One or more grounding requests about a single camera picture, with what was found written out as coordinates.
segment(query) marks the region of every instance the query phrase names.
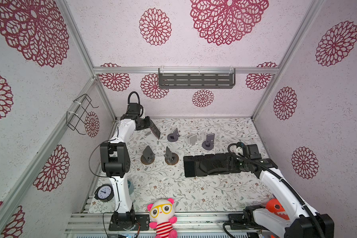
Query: panda plush toy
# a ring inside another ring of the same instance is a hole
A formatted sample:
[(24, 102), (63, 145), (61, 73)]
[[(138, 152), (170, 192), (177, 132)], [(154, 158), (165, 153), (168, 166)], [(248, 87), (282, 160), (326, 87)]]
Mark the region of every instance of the panda plush toy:
[(157, 200), (147, 206), (150, 211), (150, 227), (156, 228), (155, 238), (177, 238), (177, 231), (172, 227), (177, 221), (174, 200), (172, 198)]

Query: floral tablecloth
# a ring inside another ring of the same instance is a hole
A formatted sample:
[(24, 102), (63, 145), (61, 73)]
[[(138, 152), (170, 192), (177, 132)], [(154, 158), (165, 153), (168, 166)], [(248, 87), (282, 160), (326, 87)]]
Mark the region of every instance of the floral tablecloth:
[[(130, 196), (136, 212), (147, 211), (149, 203), (162, 198), (173, 198), (176, 211), (215, 212), (242, 211), (245, 206), (265, 204), (273, 197), (267, 186), (251, 173), (196, 178), (186, 178), (184, 175), (184, 156), (225, 153), (230, 143), (238, 141), (257, 144), (265, 158), (266, 151), (251, 119), (153, 119), (153, 121), (161, 131), (159, 140), (148, 133), (149, 130), (143, 130), (134, 131), (127, 143), (131, 159), (128, 179), (134, 186)], [(178, 141), (168, 142), (167, 135), (176, 128), (180, 134)], [(215, 133), (214, 148), (207, 151), (200, 146), (199, 149), (191, 150), (185, 138), (195, 133), (204, 136)], [(148, 145), (156, 154), (155, 161), (150, 165), (144, 165), (140, 162), (140, 158)], [(164, 154), (167, 146), (180, 158), (176, 165), (165, 163)], [(100, 178), (97, 187), (106, 183), (110, 183), (108, 178)], [(116, 202), (116, 196), (109, 202), (101, 202), (93, 198), (89, 212), (114, 212)]]

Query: pink ear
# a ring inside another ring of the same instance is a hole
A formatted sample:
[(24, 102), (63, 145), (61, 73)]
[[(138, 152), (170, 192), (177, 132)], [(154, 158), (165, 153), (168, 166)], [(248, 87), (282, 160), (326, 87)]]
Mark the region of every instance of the pink ear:
[(148, 211), (150, 211), (152, 209), (152, 206), (153, 206), (152, 203), (147, 206)]

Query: yellow glasses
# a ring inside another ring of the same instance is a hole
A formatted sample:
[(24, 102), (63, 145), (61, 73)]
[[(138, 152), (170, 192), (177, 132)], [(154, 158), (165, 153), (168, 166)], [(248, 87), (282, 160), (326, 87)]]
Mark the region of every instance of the yellow glasses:
[(156, 207), (152, 208), (150, 211), (150, 214), (153, 218), (155, 218), (159, 215), (159, 213), (160, 213), (159, 207), (161, 208), (161, 211), (165, 214), (168, 214), (172, 210), (172, 204), (157, 205)]

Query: clock face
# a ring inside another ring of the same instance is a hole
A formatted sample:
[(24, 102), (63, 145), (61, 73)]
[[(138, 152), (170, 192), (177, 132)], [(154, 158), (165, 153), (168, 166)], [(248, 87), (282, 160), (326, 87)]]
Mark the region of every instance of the clock face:
[(111, 194), (111, 187), (108, 185), (105, 185), (99, 189), (98, 198), (105, 199), (105, 198), (108, 198), (110, 194)]

